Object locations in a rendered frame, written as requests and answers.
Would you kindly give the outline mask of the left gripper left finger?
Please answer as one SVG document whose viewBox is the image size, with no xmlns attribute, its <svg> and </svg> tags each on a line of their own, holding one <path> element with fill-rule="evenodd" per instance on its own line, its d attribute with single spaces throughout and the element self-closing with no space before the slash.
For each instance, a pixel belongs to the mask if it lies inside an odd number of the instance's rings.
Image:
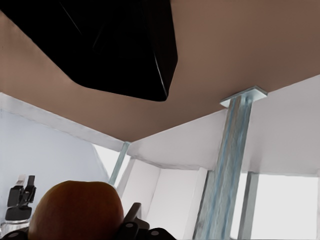
<svg viewBox="0 0 320 240">
<path fill-rule="evenodd" d="M 25 229 L 18 229 L 7 233 L 0 240 L 28 240 L 28 234 Z"/>
</svg>

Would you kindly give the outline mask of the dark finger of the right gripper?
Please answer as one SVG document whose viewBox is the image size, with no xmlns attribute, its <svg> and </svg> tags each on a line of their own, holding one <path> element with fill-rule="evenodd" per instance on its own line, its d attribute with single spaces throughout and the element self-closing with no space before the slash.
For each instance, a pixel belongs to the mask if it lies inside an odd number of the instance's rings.
<svg viewBox="0 0 320 240">
<path fill-rule="evenodd" d="M 27 185 L 25 187 L 25 191 L 27 193 L 33 193 L 34 190 L 36 189 L 34 182 L 35 182 L 35 176 L 29 175 L 27 180 Z"/>
</svg>

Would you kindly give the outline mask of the silver frame post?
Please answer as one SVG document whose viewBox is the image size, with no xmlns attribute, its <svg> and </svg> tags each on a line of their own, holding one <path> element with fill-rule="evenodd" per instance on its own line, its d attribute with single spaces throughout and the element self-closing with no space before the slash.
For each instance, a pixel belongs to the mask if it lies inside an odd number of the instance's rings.
<svg viewBox="0 0 320 240">
<path fill-rule="evenodd" d="M 253 86 L 221 101 L 227 115 L 216 165 L 206 175 L 194 240 L 230 240 L 252 105 L 267 95 Z"/>
<path fill-rule="evenodd" d="M 128 149 L 129 149 L 129 146 L 130 146 L 130 142 L 128 141 L 125 141 L 122 145 L 122 148 L 119 152 L 119 155 L 118 155 L 118 158 L 117 158 L 117 161 L 115 163 L 115 166 L 114 166 L 114 169 L 112 171 L 112 174 L 111 174 L 111 177 L 109 179 L 109 184 L 112 185 L 112 186 L 115 186 L 115 183 L 116 183 L 116 180 L 117 180 L 117 177 L 119 175 L 119 172 L 120 172 L 120 169 L 122 167 L 122 164 L 123 164 L 123 161 L 124 161 L 124 158 L 128 152 Z"/>
<path fill-rule="evenodd" d="M 250 240 L 257 199 L 259 174 L 249 171 L 246 177 L 237 240 Z"/>
</svg>

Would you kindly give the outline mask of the pale finger of the right gripper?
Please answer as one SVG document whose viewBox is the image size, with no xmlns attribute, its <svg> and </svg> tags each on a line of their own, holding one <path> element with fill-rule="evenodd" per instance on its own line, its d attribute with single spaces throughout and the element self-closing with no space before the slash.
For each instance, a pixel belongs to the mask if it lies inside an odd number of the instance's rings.
<svg viewBox="0 0 320 240">
<path fill-rule="evenodd" d="M 26 181 L 26 175 L 25 174 L 20 174 L 18 176 L 18 179 L 17 179 L 17 182 L 16 182 L 15 186 L 17 188 L 23 188 L 24 185 L 25 185 L 25 181 Z"/>
</svg>

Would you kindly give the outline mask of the red apple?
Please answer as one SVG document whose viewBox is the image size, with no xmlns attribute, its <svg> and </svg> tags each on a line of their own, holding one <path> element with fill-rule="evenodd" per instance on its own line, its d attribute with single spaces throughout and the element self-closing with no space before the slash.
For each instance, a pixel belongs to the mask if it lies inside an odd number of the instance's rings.
<svg viewBox="0 0 320 240">
<path fill-rule="evenodd" d="M 112 185 L 69 180 L 43 195 L 28 240 L 112 240 L 123 221 L 122 202 Z"/>
</svg>

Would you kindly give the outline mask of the black storage box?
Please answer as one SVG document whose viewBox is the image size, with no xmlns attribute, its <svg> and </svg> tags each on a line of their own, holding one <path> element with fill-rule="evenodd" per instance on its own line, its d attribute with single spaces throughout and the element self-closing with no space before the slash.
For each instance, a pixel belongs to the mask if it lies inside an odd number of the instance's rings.
<svg viewBox="0 0 320 240">
<path fill-rule="evenodd" d="M 72 81 L 163 102 L 178 62 L 171 0 L 0 0 Z"/>
</svg>

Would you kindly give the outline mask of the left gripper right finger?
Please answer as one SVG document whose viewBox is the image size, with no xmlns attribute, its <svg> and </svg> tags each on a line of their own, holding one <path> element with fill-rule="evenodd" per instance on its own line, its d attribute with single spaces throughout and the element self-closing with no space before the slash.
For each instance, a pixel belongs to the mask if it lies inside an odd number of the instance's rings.
<svg viewBox="0 0 320 240">
<path fill-rule="evenodd" d="M 126 214 L 118 233 L 117 240 L 176 240 L 164 228 L 150 228 L 142 220 L 142 204 L 135 202 Z"/>
</svg>

